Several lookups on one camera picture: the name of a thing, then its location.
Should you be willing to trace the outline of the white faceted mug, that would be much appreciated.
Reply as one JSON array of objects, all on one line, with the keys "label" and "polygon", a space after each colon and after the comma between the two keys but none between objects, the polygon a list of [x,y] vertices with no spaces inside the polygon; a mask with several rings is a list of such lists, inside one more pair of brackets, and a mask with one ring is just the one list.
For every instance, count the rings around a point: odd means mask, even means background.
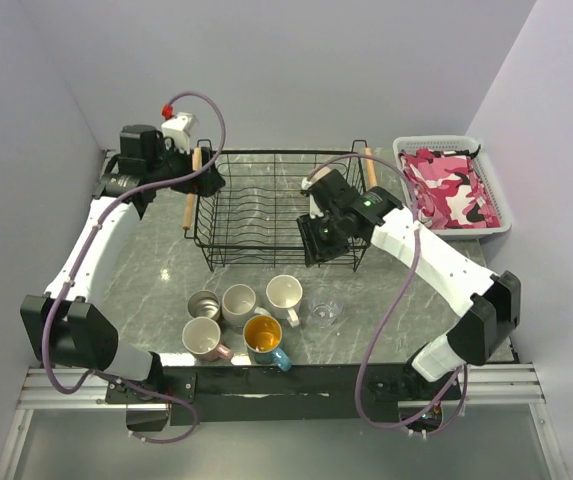
[{"label": "white faceted mug", "polygon": [[275,276],[268,282],[265,293],[276,319],[287,322],[293,328],[300,326],[303,288],[297,278],[292,275]]}]

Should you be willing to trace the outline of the beige mug white inside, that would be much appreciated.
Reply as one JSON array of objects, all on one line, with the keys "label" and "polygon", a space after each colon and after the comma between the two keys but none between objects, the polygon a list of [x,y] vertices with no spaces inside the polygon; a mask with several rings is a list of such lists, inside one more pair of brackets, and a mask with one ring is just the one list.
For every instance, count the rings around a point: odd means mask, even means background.
[{"label": "beige mug white inside", "polygon": [[243,328],[255,316],[271,315],[261,307],[255,291],[245,284],[232,285],[224,292],[221,309],[226,322],[234,328]]}]

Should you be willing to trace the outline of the blue butterfly mug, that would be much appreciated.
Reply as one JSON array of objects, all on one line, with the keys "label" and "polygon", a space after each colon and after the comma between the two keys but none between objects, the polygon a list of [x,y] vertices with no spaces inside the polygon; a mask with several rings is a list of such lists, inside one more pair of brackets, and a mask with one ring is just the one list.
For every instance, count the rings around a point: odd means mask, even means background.
[{"label": "blue butterfly mug", "polygon": [[292,368],[292,362],[282,348],[282,327],[271,316],[251,318],[244,326],[243,339],[249,356],[257,364],[274,364],[284,372]]}]

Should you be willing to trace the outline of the beige handleless cup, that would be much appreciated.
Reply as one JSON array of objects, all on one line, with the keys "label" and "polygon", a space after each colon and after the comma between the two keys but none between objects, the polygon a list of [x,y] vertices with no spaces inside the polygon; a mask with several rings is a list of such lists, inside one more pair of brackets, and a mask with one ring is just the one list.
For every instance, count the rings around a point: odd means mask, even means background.
[{"label": "beige handleless cup", "polygon": [[323,167],[316,171],[307,181],[311,184],[316,183],[317,181],[321,180],[324,176],[329,174],[332,171],[330,167]]}]

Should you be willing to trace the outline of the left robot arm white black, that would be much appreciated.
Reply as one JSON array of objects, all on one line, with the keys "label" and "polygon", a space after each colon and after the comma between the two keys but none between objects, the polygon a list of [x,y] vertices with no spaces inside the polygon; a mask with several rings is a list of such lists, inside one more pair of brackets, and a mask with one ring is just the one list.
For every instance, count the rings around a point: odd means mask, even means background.
[{"label": "left robot arm white black", "polygon": [[[41,295],[24,298],[20,315],[36,358],[47,368],[83,368],[130,381],[142,401],[166,392],[158,354],[121,340],[100,310],[118,255],[158,190],[208,197],[225,182],[210,165],[211,150],[193,149],[195,120],[180,113],[160,127],[127,125],[120,149],[96,183],[82,232]],[[207,166],[199,172],[199,165]]]}]

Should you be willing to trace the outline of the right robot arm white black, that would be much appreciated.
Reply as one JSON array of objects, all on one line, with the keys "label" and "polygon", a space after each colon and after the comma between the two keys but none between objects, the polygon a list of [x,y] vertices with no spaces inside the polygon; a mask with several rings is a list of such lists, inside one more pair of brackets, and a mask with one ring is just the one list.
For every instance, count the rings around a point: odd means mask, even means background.
[{"label": "right robot arm white black", "polygon": [[481,366],[520,321],[521,282],[474,263],[413,217],[387,190],[361,193],[335,169],[325,167],[301,183],[308,213],[297,220],[308,266],[334,260],[360,239],[414,269],[458,315],[446,333],[423,346],[404,374],[406,391],[426,398],[447,372]]}]

